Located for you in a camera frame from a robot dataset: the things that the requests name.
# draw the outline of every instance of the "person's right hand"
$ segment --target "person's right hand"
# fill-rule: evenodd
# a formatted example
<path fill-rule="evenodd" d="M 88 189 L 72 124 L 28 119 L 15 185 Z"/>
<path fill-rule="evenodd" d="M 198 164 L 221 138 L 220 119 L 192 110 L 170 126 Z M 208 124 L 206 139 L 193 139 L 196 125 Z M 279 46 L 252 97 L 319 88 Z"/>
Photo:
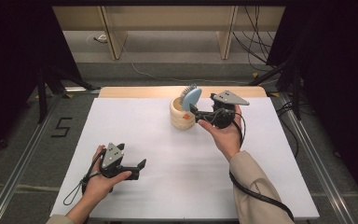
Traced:
<path fill-rule="evenodd" d="M 237 114 L 235 115 L 234 120 L 240 127 L 242 127 L 241 116 L 238 115 L 241 114 L 241 109 L 238 105 L 235 105 L 235 112 Z M 228 161 L 235 154 L 240 152 L 241 136 L 234 124 L 231 123 L 228 127 L 224 129 L 219 129 L 217 127 L 214 127 L 208 121 L 200 119 L 199 125 L 212 135 L 214 143 L 216 144 L 217 148 L 219 148 L 219 150 L 223 153 L 223 155 L 225 155 Z"/>

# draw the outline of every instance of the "cup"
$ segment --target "cup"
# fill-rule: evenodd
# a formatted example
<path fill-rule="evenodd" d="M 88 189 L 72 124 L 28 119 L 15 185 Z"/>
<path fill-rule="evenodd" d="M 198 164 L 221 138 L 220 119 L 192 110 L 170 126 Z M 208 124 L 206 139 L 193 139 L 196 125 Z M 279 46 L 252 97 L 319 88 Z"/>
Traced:
<path fill-rule="evenodd" d="M 180 105 L 180 97 L 171 101 L 170 115 L 171 123 L 177 129 L 189 129 L 196 123 L 194 114 L 182 109 L 182 106 Z"/>

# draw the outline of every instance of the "aluminum rail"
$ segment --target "aluminum rail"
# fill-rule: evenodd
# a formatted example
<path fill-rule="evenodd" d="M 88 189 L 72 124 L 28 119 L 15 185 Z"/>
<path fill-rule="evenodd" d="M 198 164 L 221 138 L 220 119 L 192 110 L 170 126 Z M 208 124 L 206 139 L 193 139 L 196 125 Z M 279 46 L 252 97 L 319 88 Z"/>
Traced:
<path fill-rule="evenodd" d="M 286 93 L 282 93 L 281 96 L 281 100 L 284 104 L 290 102 L 289 97 Z M 324 188 L 324 192 L 330 200 L 334 211 L 336 212 L 339 223 L 354 224 L 355 221 L 351 215 L 351 212 L 349 211 L 347 204 L 345 203 L 345 200 L 339 193 L 337 186 L 334 184 L 333 179 L 325 168 L 324 163 L 319 157 L 318 151 L 312 144 L 310 137 L 308 136 L 307 131 L 305 130 L 301 120 L 298 120 L 292 111 L 289 111 L 288 113 L 289 119 L 292 121 L 296 133 L 303 147 L 305 148 L 305 151 L 307 152 L 307 155 L 310 159 L 310 163 L 312 164 L 313 169 L 318 176 L 322 187 Z"/>
<path fill-rule="evenodd" d="M 17 162 L 17 165 L 14 168 L 13 172 L 11 173 L 10 178 L 4 185 L 0 193 L 0 219 L 5 213 L 5 210 L 14 194 L 14 191 L 16 190 L 16 187 L 19 184 L 23 174 L 25 173 L 25 170 L 28 167 L 31 158 L 34 155 L 35 149 L 37 148 L 41 138 L 43 137 L 46 127 L 50 121 L 51 114 L 54 111 L 54 108 L 56 107 L 58 102 L 61 100 L 61 98 L 61 95 L 54 95 L 51 99 L 51 103 L 49 104 L 50 109 L 45 119 L 41 123 L 37 124 L 33 136 L 28 142 L 27 147 L 22 152 L 22 155 Z"/>

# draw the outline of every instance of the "person's left hand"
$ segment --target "person's left hand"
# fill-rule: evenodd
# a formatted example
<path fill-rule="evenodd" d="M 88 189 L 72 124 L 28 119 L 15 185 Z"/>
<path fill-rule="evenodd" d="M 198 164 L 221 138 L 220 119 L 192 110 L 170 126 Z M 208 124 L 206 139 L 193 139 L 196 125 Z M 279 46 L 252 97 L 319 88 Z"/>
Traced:
<path fill-rule="evenodd" d="M 94 161 L 98 154 L 105 148 L 104 145 L 98 146 L 92 160 Z M 101 159 L 98 159 L 92 171 L 98 171 L 100 167 Z M 96 175 L 89 180 L 86 187 L 86 191 L 83 194 L 83 198 L 93 200 L 95 203 L 99 203 L 106 197 L 110 189 L 117 183 L 127 179 L 131 175 L 131 171 L 120 173 L 112 178 L 106 178 L 103 175 Z"/>

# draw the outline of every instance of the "beige sleeve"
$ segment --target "beige sleeve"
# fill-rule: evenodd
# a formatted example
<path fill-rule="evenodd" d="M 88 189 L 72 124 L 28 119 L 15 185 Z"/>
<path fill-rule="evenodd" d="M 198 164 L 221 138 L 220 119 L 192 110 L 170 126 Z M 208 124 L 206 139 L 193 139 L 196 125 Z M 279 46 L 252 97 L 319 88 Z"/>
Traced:
<path fill-rule="evenodd" d="M 75 222 L 66 216 L 53 215 L 46 224 L 75 224 Z"/>
<path fill-rule="evenodd" d="M 248 152 L 242 151 L 231 158 L 229 169 L 242 186 L 281 201 L 278 191 Z M 253 198 L 236 187 L 234 187 L 234 200 L 241 224 L 293 223 L 280 207 Z"/>

